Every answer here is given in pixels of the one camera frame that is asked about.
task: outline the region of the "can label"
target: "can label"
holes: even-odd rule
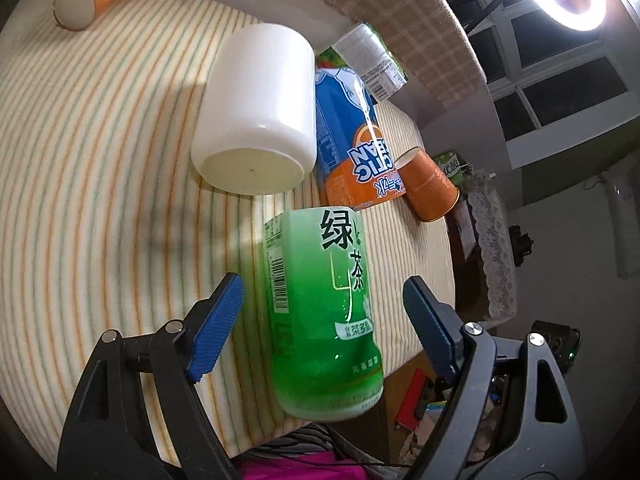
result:
[[[358,210],[404,194],[370,97],[350,68],[316,71],[316,127],[329,205]]]

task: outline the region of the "plastic bottle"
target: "plastic bottle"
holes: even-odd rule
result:
[[[264,228],[278,402],[305,420],[345,420],[382,395],[364,234],[347,207],[287,211]]]

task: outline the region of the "beige fabric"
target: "beige fabric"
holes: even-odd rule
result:
[[[445,0],[323,0],[368,22],[402,66],[451,108],[485,83],[466,34]]]
[[[73,33],[56,27],[51,1],[22,0],[0,34],[2,398],[55,464],[100,334],[153,332],[235,271],[245,302],[198,384],[203,405],[230,455],[292,430],[301,421],[285,415],[267,377],[261,225],[320,205],[316,181],[276,196],[232,195],[204,184],[189,157],[220,42],[255,18],[210,0],[123,0]],[[394,155],[420,142],[395,107],[378,113]],[[402,281],[419,273],[453,302],[449,244],[443,222],[418,224],[403,200],[365,211],[364,225],[388,374],[418,350]],[[144,383],[159,449],[175,462],[152,381]]]

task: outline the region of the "white cup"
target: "white cup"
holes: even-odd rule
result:
[[[259,23],[220,47],[191,160],[219,189],[248,195],[296,187],[316,163],[314,52],[295,30]]]

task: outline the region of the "lace cloth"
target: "lace cloth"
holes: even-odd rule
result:
[[[488,317],[480,325],[489,329],[514,317],[517,310],[515,264],[506,206],[485,173],[468,176],[463,190],[468,194],[471,215],[476,221],[488,289]]]

